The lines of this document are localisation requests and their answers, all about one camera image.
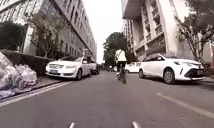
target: building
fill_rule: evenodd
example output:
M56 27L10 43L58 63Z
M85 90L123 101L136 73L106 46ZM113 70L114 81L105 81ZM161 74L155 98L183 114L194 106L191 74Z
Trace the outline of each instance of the building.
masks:
M170 54L193 59L188 44L179 40L179 26L175 19L181 21L189 15L185 0L122 0L122 16L132 25L133 49L139 60L153 53ZM212 46L207 44L204 59L210 61Z
M83 49L89 49L96 59L97 46L90 28L89 20L82 0L0 0L0 23L12 20L25 23L25 13L43 12L47 16L62 16L68 24L60 32L60 49L73 57L83 55ZM36 55L31 44L33 28L28 27L23 53Z
M132 21L131 20L124 20L121 32L125 35L128 41L128 49L130 52L134 52L133 49L133 30L132 30Z

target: white sedan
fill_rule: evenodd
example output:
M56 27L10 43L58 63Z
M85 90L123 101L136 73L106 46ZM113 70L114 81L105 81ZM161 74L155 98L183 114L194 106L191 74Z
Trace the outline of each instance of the white sedan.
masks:
M83 57L75 61L68 61L67 58L64 58L47 64L46 74L49 76L76 78L80 80L83 76L91 75L91 67Z
M130 64L126 64L125 70L127 73L138 73L141 62L132 62Z
M203 75L204 68L201 63L161 54L154 54L144 59L139 70L140 78L146 76L160 77L167 84L172 84L176 80L202 80Z

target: car side mirror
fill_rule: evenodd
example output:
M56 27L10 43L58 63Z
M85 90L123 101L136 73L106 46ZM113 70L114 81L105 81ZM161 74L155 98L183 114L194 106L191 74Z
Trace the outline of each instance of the car side mirror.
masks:
M83 63L83 64L87 64L88 62L84 60L82 63Z

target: cyclist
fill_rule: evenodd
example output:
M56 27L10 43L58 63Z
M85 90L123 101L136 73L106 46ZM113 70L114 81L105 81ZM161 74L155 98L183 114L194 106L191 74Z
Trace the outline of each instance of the cyclist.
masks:
M119 49L116 51L115 62L116 62L116 67L117 67L116 75L119 75L120 65L122 64L123 68L125 68L125 66L126 66L127 59L126 59L125 51L123 51L122 49Z

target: street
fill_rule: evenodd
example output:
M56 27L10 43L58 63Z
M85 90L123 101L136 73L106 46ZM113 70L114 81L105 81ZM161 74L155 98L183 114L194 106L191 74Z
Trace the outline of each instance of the street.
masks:
M214 128L214 83L166 85L113 72L0 105L0 128Z

